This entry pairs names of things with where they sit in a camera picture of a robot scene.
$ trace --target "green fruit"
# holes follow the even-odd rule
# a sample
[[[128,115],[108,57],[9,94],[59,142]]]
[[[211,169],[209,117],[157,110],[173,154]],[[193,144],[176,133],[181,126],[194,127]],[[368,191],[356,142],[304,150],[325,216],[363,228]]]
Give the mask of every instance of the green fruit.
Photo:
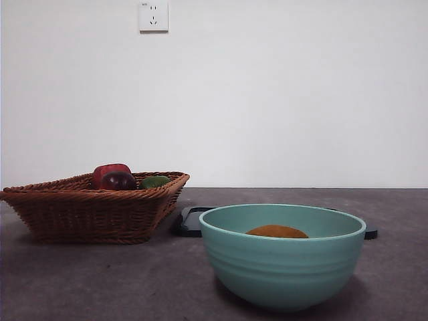
[[[166,176],[149,176],[140,182],[138,189],[152,189],[154,187],[160,187],[162,185],[165,185],[169,182],[171,182],[171,180]]]

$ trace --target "electrical outlet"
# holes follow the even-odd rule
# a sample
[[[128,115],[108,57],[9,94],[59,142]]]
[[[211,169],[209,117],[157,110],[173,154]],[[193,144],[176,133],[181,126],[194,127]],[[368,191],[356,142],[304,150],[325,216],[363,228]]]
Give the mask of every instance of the electrical outlet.
[[[168,32],[168,3],[152,0],[140,3],[140,33]]]

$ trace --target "dark red apple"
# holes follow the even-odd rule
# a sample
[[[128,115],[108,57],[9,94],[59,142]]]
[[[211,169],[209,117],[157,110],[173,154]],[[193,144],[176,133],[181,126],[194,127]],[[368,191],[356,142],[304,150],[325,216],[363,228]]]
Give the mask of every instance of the dark red apple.
[[[126,172],[131,174],[131,170],[125,164],[107,164],[98,166],[92,174],[92,188],[99,189],[102,177],[109,172]]]
[[[120,171],[109,172],[102,177],[100,189],[131,191],[136,189],[136,181],[130,173]]]

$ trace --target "wicker basket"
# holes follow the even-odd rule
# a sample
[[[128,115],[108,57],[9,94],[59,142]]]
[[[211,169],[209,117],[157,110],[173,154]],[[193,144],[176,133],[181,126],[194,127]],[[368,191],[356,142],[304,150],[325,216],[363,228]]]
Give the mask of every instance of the wicker basket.
[[[90,189],[92,173],[68,179],[6,187],[6,201],[33,236],[43,243],[116,243],[147,241],[159,222],[171,213],[189,175],[180,172],[133,173],[137,184],[153,175],[171,182],[135,191]]]

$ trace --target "gray countertop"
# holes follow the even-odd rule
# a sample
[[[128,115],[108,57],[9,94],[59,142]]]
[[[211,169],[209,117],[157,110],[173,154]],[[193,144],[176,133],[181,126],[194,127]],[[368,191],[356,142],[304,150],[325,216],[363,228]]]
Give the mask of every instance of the gray countertop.
[[[334,298],[277,314],[229,292],[201,238],[170,232],[188,206],[292,203],[332,207],[378,227]],[[138,245],[42,245],[1,210],[2,321],[428,320],[427,189],[185,188],[177,209]]]

